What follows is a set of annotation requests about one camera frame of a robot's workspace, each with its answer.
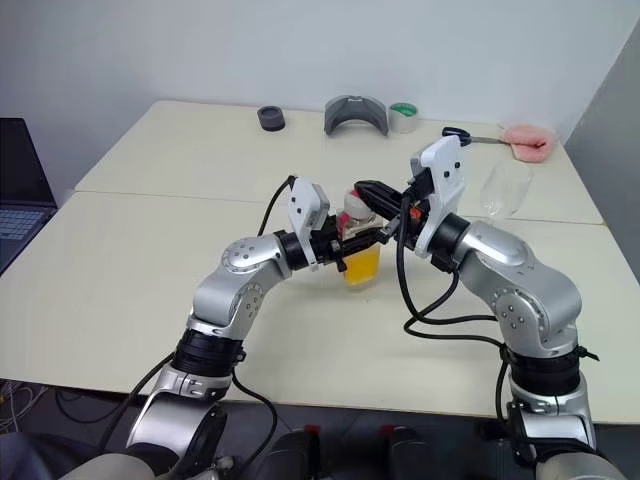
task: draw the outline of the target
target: laptop keyboard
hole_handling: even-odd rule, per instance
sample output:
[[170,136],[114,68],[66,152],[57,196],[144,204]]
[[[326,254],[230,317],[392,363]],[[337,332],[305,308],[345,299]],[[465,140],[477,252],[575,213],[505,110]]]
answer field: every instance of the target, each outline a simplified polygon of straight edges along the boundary
[[22,240],[42,215],[33,210],[0,210],[0,239]]

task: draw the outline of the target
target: laptop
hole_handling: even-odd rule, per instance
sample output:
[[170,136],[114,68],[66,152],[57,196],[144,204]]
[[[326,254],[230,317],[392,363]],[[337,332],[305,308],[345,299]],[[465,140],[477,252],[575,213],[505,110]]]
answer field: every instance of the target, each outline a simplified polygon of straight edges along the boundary
[[0,118],[0,275],[57,209],[22,118]]

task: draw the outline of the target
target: transparent glass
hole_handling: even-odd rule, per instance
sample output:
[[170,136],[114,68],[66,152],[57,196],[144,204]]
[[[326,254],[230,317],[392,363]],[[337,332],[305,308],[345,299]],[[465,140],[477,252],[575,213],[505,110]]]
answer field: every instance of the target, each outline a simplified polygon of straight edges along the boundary
[[493,167],[480,191],[480,201],[490,221],[515,214],[527,196],[533,170],[517,160],[501,160]]

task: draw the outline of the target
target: laptop screen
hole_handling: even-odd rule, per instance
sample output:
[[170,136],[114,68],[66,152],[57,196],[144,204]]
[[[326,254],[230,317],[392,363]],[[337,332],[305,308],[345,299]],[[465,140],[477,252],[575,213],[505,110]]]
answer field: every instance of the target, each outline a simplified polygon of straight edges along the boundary
[[55,205],[21,118],[0,118],[0,202]]

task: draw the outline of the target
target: black cap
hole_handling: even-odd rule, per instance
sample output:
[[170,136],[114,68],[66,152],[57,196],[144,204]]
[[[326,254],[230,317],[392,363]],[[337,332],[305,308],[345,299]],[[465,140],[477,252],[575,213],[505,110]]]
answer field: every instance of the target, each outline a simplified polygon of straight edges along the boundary
[[269,105],[258,110],[260,125],[267,132],[277,132],[284,128],[284,115],[280,107]]

